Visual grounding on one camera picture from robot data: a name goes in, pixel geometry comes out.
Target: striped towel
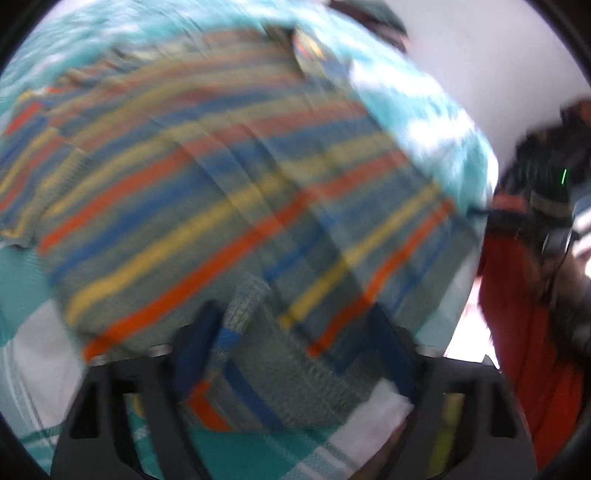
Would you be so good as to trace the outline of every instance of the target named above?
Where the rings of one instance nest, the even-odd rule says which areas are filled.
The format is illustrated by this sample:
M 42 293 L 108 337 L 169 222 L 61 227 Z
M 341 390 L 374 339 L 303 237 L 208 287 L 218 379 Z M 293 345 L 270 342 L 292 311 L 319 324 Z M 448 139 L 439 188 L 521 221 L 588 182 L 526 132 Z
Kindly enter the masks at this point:
M 196 424 L 341 424 L 385 376 L 370 306 L 416 330 L 478 241 L 290 47 L 251 30 L 192 45 L 22 99 L 0 152 L 1 235 L 38 243 L 87 360 L 169 341 L 206 300 L 235 306 L 225 363 L 189 400 Z

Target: multicolored striped fabric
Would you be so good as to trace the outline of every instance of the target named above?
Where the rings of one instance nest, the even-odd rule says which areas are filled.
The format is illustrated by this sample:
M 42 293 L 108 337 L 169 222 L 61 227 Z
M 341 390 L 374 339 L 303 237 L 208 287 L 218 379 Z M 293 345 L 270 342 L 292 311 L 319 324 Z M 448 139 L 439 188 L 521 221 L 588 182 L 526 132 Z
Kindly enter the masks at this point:
M 369 307 L 415 330 L 478 244 L 349 92 L 254 30 L 25 96 L 0 158 L 2 237 L 38 243 L 87 360 L 265 291 L 232 310 L 227 361 L 189 401 L 212 430 L 343 423 L 385 375 Z
M 415 166 L 454 198 L 460 213 L 490 201 L 498 165 L 488 140 L 428 74 L 361 24 L 308 0 L 61 0 L 52 11 L 72 10 L 42 22 L 18 49 L 0 76 L 0 129 L 18 95 L 44 89 L 71 68 L 96 62 L 113 47 L 158 44 L 195 30 L 262 28 L 273 22 L 321 38 L 330 52 L 351 65 L 351 83 L 360 100 Z M 453 294 L 462 306 L 472 286 Z M 461 308 L 445 308 L 438 327 L 423 335 L 451 336 Z M 442 323 L 447 323 L 441 333 Z

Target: person's arm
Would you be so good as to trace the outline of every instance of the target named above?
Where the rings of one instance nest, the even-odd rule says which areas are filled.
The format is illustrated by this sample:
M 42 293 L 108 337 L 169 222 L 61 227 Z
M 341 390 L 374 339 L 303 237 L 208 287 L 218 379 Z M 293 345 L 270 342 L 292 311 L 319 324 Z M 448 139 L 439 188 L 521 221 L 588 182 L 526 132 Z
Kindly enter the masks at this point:
M 558 351 L 591 364 L 591 280 L 571 254 L 560 267 L 551 292 L 550 319 Z

